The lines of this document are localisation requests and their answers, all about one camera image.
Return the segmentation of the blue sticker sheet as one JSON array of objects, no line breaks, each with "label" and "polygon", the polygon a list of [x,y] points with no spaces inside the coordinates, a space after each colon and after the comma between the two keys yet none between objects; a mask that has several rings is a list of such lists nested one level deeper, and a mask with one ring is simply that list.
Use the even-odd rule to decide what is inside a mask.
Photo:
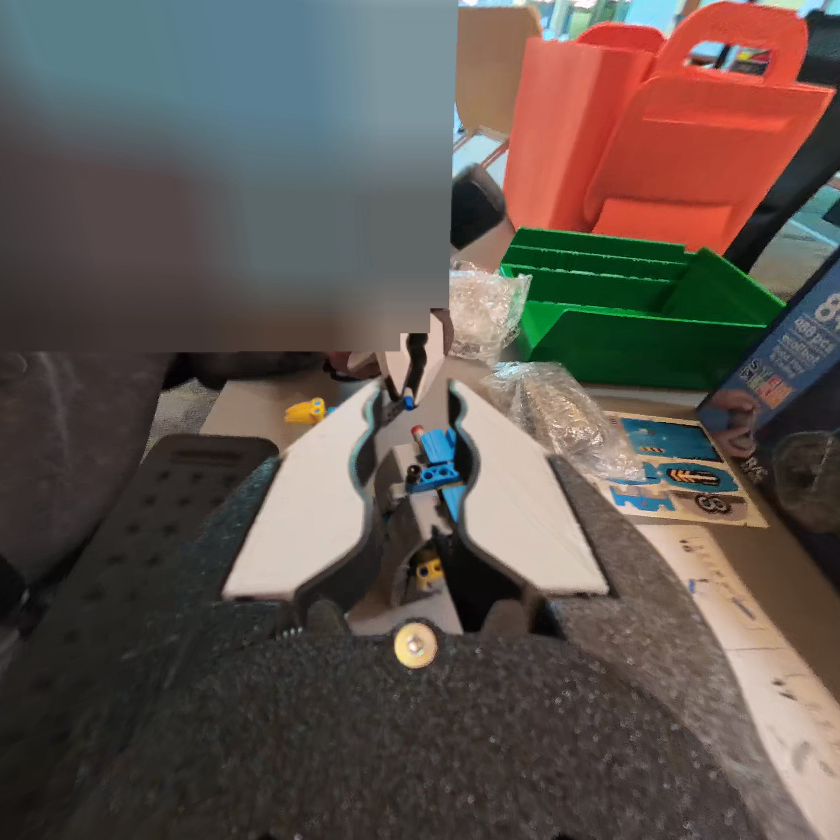
[{"label": "blue sticker sheet", "polygon": [[741,477],[698,422],[607,412],[643,468],[641,479],[593,479],[628,517],[766,529]]}]

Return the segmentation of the green storage bin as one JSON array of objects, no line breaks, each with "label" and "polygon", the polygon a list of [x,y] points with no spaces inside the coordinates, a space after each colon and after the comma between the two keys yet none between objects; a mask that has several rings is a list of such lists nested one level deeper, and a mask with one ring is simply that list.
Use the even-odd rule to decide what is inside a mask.
[{"label": "green storage bin", "polygon": [[522,227],[500,273],[531,277],[519,360],[582,384],[708,392],[786,305],[707,248],[631,238]]}]

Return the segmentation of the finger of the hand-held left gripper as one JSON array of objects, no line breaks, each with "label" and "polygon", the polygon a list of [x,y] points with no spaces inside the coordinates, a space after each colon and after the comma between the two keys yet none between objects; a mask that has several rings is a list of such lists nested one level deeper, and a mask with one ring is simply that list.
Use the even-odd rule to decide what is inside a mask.
[{"label": "finger of the hand-held left gripper", "polygon": [[441,372],[446,353],[425,353],[413,362],[413,394],[425,396]]},{"label": "finger of the hand-held left gripper", "polygon": [[403,399],[403,352],[382,351],[375,353],[383,385],[393,403]]}]

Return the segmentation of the white instruction booklet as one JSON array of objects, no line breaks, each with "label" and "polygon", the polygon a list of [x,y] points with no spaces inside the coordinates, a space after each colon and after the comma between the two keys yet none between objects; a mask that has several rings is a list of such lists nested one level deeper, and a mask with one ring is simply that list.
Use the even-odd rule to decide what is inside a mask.
[{"label": "white instruction booklet", "polygon": [[816,836],[839,838],[839,707],[710,532],[637,524],[687,588],[736,676],[770,760]]}]

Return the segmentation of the clear plastic bag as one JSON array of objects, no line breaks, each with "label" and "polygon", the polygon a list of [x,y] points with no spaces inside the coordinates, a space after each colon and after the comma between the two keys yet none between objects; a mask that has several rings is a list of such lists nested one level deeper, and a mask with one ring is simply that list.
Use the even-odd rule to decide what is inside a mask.
[{"label": "clear plastic bag", "polygon": [[493,365],[518,336],[533,274],[505,276],[456,261],[449,272],[449,318],[453,328],[450,354]]},{"label": "clear plastic bag", "polygon": [[646,478],[625,433],[561,364],[498,363],[481,383],[500,413],[584,477],[632,484]]}]

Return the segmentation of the grey desk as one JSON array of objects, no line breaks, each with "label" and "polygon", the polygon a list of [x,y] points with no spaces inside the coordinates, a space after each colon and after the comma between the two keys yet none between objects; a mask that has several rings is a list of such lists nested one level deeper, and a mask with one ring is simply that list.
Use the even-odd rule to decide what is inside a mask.
[{"label": "grey desk", "polygon": [[[349,399],[361,382],[340,383],[306,371],[267,381],[232,381],[217,395],[202,434],[265,438],[285,449],[305,427],[284,423],[286,408],[320,395]],[[688,419],[700,392],[586,385],[601,408]],[[838,694],[838,593],[766,500],[753,497],[767,528],[709,527],[732,568],[768,618],[834,695]]]}]

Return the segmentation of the dark robot kit box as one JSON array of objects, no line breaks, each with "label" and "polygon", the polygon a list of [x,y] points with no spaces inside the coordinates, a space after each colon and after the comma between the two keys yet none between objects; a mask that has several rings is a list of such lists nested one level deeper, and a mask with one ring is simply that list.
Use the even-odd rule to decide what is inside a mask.
[{"label": "dark robot kit box", "polygon": [[838,589],[838,248],[696,416]]}]

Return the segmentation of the wooden tilted desk stand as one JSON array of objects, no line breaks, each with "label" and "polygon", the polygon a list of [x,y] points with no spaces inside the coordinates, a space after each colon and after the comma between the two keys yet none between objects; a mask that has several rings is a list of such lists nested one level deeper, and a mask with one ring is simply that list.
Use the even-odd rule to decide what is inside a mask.
[{"label": "wooden tilted desk stand", "polygon": [[489,169],[508,151],[526,47],[542,35],[535,4],[458,4],[454,157],[479,141]]}]

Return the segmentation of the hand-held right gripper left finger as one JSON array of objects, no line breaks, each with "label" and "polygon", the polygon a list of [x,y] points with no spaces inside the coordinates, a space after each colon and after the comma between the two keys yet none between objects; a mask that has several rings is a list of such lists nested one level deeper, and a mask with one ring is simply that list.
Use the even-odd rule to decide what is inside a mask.
[{"label": "hand-held right gripper left finger", "polygon": [[350,612],[382,560],[368,480],[375,470],[381,387],[364,385],[293,443],[222,587],[227,602],[320,599]]}]

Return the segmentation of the black perforated pad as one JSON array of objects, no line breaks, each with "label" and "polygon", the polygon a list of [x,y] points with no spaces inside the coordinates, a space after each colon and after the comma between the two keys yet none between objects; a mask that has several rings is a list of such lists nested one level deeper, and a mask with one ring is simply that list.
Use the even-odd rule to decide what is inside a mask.
[{"label": "black perforated pad", "polygon": [[2,678],[2,838],[43,827],[161,691],[279,465],[259,437],[163,437]]}]

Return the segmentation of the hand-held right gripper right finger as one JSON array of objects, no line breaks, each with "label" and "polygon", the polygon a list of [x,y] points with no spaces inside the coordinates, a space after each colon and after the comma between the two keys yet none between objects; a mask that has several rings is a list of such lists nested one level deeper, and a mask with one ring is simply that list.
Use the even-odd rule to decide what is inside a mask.
[{"label": "hand-held right gripper right finger", "polygon": [[465,480],[458,535],[515,584],[550,599],[610,585],[548,451],[467,384],[448,381],[449,424]]}]

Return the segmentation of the blue toy brick robot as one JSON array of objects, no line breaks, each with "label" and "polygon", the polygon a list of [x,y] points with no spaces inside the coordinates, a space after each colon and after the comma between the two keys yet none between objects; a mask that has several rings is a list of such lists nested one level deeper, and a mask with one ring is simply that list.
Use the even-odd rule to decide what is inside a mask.
[{"label": "blue toy brick robot", "polygon": [[374,474],[381,515],[381,588],[390,607],[447,591],[446,570],[459,550],[466,480],[455,466],[455,431],[417,425],[411,441],[393,447]]}]

